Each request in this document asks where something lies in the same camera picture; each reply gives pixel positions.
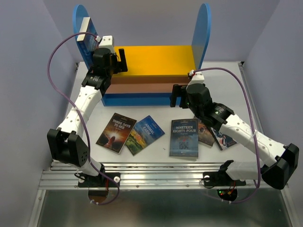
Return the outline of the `Nineteen Eighty-Four book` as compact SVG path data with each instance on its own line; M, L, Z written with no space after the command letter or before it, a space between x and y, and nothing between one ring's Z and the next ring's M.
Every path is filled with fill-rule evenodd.
M169 156L197 160L198 154L197 119L172 120Z

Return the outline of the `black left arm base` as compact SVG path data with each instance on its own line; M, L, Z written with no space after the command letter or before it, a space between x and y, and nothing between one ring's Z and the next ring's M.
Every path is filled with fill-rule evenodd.
M106 199L109 188L116 186L112 181L100 175L90 176L84 173L75 173L74 176L78 178L79 188L89 188L89 198Z

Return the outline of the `Little Women book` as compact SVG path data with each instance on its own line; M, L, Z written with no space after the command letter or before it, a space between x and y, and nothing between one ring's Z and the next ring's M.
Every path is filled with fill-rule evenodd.
M215 130L214 128L210 128L210 130L216 144L218 145L221 151L226 150L237 144L237 142L230 136L222 134L221 132Z

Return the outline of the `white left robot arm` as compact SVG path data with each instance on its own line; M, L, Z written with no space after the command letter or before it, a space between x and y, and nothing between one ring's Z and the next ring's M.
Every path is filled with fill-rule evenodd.
M93 65L81 83L80 92L72 108L56 129L50 129L47 140L52 158L69 164L89 175L94 186L105 182L104 166L90 156L90 142L84 142L88 134L86 124L97 103L111 85L114 74L128 70L125 51L112 53L108 48L98 48L93 53Z

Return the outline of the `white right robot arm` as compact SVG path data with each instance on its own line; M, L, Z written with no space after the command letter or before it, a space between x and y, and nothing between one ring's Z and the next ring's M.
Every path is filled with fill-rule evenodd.
M261 178L272 188L283 189L298 166L299 148L290 143L284 145L265 136L245 123L232 109L212 101L204 84L173 85L170 106L175 107L180 97L180 107L189 108L194 116L209 127L225 134L256 155L257 163L226 161L218 172L218 180L229 184L233 180L257 180Z

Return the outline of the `Jane Eyre book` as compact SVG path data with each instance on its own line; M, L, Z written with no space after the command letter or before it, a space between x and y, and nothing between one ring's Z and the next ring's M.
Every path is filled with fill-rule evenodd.
M92 33L94 35L97 35L97 32L95 30L91 17L83 18L79 32L80 33L86 32L86 34L78 35L77 44L79 45L80 50L82 51L86 60L91 61L93 52L96 49L96 47L98 46L95 36L88 34L88 33Z

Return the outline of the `A Tale of Two Cities book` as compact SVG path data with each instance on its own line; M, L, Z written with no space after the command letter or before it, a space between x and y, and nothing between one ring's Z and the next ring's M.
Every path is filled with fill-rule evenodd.
M214 144L213 135L211 134L207 126L203 124L199 119L198 119L198 141L202 142L203 144L209 147L212 147Z

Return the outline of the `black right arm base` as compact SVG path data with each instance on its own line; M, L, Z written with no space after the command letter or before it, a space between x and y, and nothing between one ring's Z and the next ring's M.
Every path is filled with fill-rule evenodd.
M227 189L217 189L219 198L224 201L233 202L238 196L236 181L232 180L225 172L206 172L200 183L207 189L227 187Z

